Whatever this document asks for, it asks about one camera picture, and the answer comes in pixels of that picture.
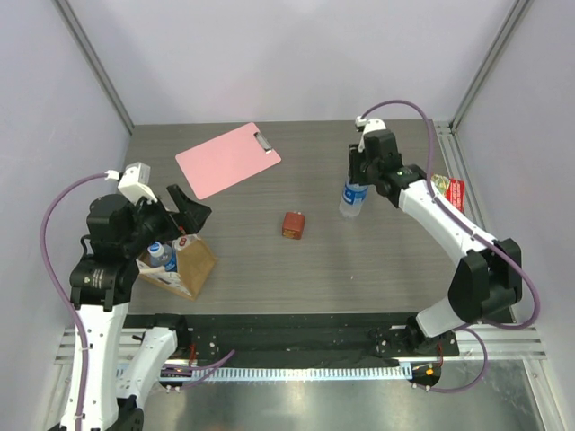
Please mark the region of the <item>water bottle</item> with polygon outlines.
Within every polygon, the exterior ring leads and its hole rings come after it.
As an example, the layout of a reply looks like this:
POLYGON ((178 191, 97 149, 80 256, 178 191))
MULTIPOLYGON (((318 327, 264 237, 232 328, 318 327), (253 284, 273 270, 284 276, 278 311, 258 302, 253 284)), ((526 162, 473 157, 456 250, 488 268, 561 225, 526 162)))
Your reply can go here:
POLYGON ((346 218, 358 216, 367 198, 367 192, 367 185, 358 185, 346 179, 339 204, 341 215, 346 218))
POLYGON ((149 255, 150 265, 152 268, 163 267, 165 272, 176 272, 177 271, 177 257, 175 256, 171 259, 164 255, 163 243, 154 242, 148 248, 147 252, 149 255))

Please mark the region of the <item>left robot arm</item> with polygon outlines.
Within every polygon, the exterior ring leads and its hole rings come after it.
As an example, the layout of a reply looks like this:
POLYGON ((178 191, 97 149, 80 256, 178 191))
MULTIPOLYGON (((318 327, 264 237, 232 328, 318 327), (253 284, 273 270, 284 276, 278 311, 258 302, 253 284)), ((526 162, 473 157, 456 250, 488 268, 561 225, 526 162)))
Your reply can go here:
POLYGON ((169 357, 190 351, 184 317, 157 314, 123 375, 117 374, 120 336, 137 259, 155 241, 198 233, 211 214, 177 185, 168 187, 177 209, 160 200, 130 202, 120 194, 95 199, 81 240, 83 255, 73 269, 69 301, 75 312, 75 353, 66 409, 58 430, 139 430, 144 406, 169 357))

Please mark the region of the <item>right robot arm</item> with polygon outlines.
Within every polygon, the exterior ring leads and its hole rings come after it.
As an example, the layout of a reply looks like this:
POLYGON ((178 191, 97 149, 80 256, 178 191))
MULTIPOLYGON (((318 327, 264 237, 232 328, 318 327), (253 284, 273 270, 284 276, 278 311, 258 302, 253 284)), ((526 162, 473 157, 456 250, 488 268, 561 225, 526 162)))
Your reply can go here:
POLYGON ((427 354, 449 331, 488 318, 522 297, 521 249, 511 239, 484 240, 461 212, 449 216, 451 204, 430 186, 416 164, 403 163, 396 138, 388 129, 364 130, 349 146, 349 177, 411 216, 444 249, 456 266, 446 296, 406 322, 405 341, 415 354, 427 354))

